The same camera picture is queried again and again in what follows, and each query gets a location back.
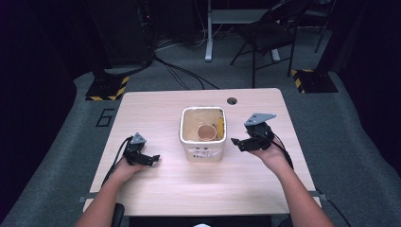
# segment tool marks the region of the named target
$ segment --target plastic container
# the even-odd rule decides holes
[[[220,107],[188,107],[183,110],[180,141],[190,162],[218,162],[227,138],[226,117]]]

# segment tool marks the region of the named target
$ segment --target yellow and black hazard tape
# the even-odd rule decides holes
[[[305,90],[304,90],[304,87],[302,86],[302,83],[301,83],[301,80],[299,79],[299,77],[298,77],[298,72],[307,72],[307,73],[310,73],[310,72],[313,72],[313,70],[311,70],[311,69],[298,69],[298,70],[291,70],[291,75],[292,75],[292,77],[294,78],[294,81],[295,81],[295,86],[297,86],[297,89],[298,89],[298,92],[299,93],[305,93]]]
[[[92,100],[92,101],[118,100],[123,96],[124,90],[127,87],[127,83],[128,83],[129,79],[130,79],[129,77],[125,77],[122,80],[120,89],[118,89],[118,92],[115,96],[87,96],[86,100]]]

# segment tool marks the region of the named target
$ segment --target hand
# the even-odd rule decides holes
[[[274,138],[273,141],[283,147],[281,142]],[[289,164],[284,156],[283,152],[274,144],[271,144],[270,147],[266,150],[258,149],[249,151],[249,153],[253,154],[254,156],[260,158],[265,166],[269,168],[273,173],[277,174],[283,167],[289,167]]]
[[[130,166],[125,158],[122,158],[116,165],[114,172],[110,176],[114,181],[118,181],[119,183],[124,183],[129,180],[132,175],[142,169],[145,166],[142,165],[134,165]]]

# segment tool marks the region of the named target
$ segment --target light wood table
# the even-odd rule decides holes
[[[227,102],[230,97],[236,98],[235,105]],[[182,111],[188,106],[224,109],[227,141],[220,162],[186,160],[179,129]],[[161,159],[123,185],[117,201],[124,204],[126,216],[288,213],[281,184],[275,175],[255,156],[240,152],[230,139],[249,138],[244,122],[254,113],[277,114],[267,123],[285,144],[306,189],[314,191],[305,157],[278,89],[126,93],[90,191],[99,191],[121,143],[139,132],[147,139],[142,152],[149,156],[160,154]],[[84,209],[91,201],[86,201]]]

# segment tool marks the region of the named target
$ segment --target gray carpet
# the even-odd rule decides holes
[[[318,35],[301,29],[295,48],[293,69],[316,67],[327,42],[318,54],[313,52]],[[204,61],[205,43],[200,47],[174,45],[157,51],[164,61],[181,66],[209,80],[220,89],[250,88],[251,56],[230,60],[241,46],[236,35],[215,41],[213,60]],[[286,55],[287,50],[280,50]],[[270,57],[260,58],[269,61]],[[401,181],[394,169],[359,124],[355,107],[335,73],[330,76],[335,94],[299,94],[288,63],[256,73],[257,88],[279,88],[305,154],[312,179],[349,219],[353,226],[401,226]],[[124,72],[118,68],[112,72]],[[193,90],[200,84],[178,73]],[[92,184],[111,127],[96,127],[104,109],[113,118],[120,100],[85,101],[93,81],[91,74],[76,79],[78,95],[52,148],[1,226],[73,226],[82,212],[77,203]],[[205,83],[206,89],[214,89]],[[131,76],[126,92],[183,90],[167,69],[155,61],[146,70]],[[346,226],[333,206],[322,201],[323,209],[337,226]],[[274,217],[277,224],[281,216]]]

